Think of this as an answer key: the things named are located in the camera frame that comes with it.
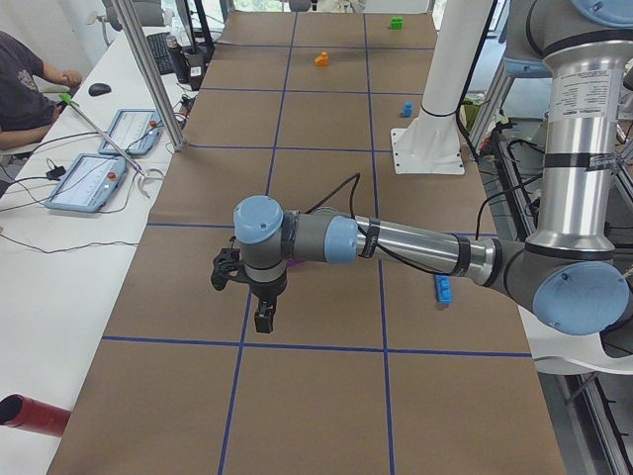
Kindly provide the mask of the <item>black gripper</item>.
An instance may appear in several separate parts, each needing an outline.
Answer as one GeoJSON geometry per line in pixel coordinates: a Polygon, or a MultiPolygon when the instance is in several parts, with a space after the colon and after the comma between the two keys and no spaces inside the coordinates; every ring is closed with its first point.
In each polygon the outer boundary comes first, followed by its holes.
{"type": "Polygon", "coordinates": [[[286,286],[286,277],[279,277],[270,282],[249,282],[250,292],[259,299],[254,312],[255,329],[258,333],[273,332],[274,301],[285,291],[286,286]]]}

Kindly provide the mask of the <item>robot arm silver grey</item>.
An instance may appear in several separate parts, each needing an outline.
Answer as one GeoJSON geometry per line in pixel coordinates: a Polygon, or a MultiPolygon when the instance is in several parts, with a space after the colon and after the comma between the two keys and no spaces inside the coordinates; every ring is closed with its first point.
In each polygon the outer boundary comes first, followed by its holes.
{"type": "Polygon", "coordinates": [[[461,237],[320,210],[285,211],[253,196],[233,214],[237,247],[216,261],[213,285],[248,285],[256,329],[271,333],[290,260],[348,263],[380,256],[418,271],[493,288],[560,333],[600,332],[625,314],[626,279],[605,237],[617,163],[619,90],[632,56],[628,1],[514,1],[505,64],[548,69],[552,90],[536,231],[524,242],[461,237]]]}

